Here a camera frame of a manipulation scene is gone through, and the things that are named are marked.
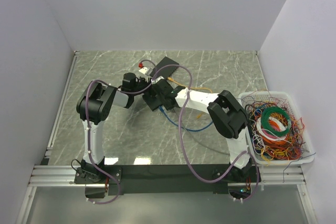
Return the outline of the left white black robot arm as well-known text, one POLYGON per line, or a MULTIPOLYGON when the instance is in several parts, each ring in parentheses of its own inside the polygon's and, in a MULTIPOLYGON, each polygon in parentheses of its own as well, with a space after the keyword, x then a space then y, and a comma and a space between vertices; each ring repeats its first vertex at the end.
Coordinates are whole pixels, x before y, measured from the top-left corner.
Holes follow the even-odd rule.
POLYGON ((76 111, 85 130, 85 153, 83 160, 91 164, 87 177, 94 183, 104 180, 106 170, 103 163, 103 126, 113 106, 128 109, 136 95, 143 94, 151 85, 150 78, 137 77, 129 72, 124 74, 122 85, 114 87, 102 80, 89 83, 76 105, 76 111))

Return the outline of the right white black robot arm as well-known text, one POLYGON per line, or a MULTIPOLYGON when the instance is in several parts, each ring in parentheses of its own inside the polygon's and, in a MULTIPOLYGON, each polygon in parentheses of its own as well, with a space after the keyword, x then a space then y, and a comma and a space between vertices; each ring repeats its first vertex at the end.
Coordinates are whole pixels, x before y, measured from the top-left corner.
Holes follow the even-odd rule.
POLYGON ((245 140, 247 113, 229 91, 206 93, 188 87, 173 88, 165 79, 151 82, 152 89, 162 105, 167 109, 180 108, 178 131, 182 137, 182 115, 185 109, 193 109, 208 114, 218 133, 225 138, 229 150, 231 176, 242 182, 249 176, 248 147, 245 140))

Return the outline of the black network switch box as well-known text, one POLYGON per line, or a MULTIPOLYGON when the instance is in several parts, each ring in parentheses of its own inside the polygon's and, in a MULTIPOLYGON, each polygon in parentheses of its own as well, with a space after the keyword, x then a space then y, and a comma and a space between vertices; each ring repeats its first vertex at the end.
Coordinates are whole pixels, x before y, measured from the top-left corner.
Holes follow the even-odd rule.
POLYGON ((179 63, 165 56, 155 67, 156 77, 163 77, 167 79, 179 67, 179 63))

